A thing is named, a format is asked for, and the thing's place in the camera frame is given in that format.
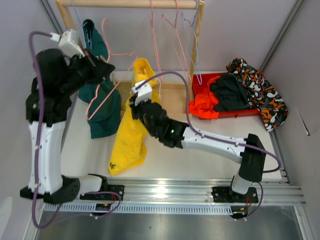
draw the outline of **gray floor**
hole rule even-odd
[[[52,212],[44,212],[41,224]],[[56,220],[74,213],[60,212]],[[230,216],[114,213],[78,216],[39,230],[37,240],[302,240],[293,207],[261,207],[247,222]]]

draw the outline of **yellow cloth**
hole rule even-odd
[[[133,75],[131,87],[135,83],[154,76],[155,73],[145,58],[139,58],[133,64]],[[157,80],[153,79],[149,83],[153,87],[156,85]],[[152,91],[151,101],[160,103],[159,94],[155,90]],[[148,131],[140,120],[132,118],[128,99],[125,103],[125,112],[115,137],[108,165],[109,173],[112,176],[140,165],[145,161],[147,148],[144,144],[144,139],[147,133]]]

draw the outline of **perforated metal strip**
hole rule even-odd
[[[45,211],[55,211],[56,205],[46,204]],[[96,203],[65,203],[62,212],[104,213],[96,210]],[[172,204],[130,204],[124,203],[114,211],[125,214],[188,214],[188,215],[231,215],[230,206],[216,205],[172,205]]]

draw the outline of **red box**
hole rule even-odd
[[[206,73],[202,74],[202,84],[198,82],[197,75],[193,75],[192,80],[192,92],[193,96],[196,97],[197,94],[202,93],[204,88],[207,87],[207,83],[210,79],[226,74],[226,72],[216,72],[216,73]],[[237,118],[237,117],[249,117],[249,116],[259,116],[260,112],[257,109],[241,110],[241,111],[221,111],[219,112],[218,119],[225,118]]]

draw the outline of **wooden clothes rack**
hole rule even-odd
[[[182,10],[196,10],[197,3],[194,0],[176,0],[179,9]],[[75,7],[85,8],[135,8],[135,9],[151,9],[150,0],[55,0],[56,6],[63,19],[64,25],[67,29],[76,29],[75,22],[69,11],[69,7],[73,4]],[[199,0],[198,14],[195,22],[195,36],[192,50],[192,61],[196,64],[196,41],[199,42],[199,35],[201,31],[201,24],[204,11],[204,0]],[[152,0],[152,7],[154,9],[176,9],[176,3],[174,0]],[[192,99],[192,81],[194,76],[194,65],[190,63],[190,82],[189,98]],[[120,84],[120,91],[122,103],[125,103],[129,97],[131,89],[131,83]],[[162,105],[167,110],[169,115],[176,115],[184,113],[186,110],[186,93],[183,84],[179,83],[167,83],[161,84]]]

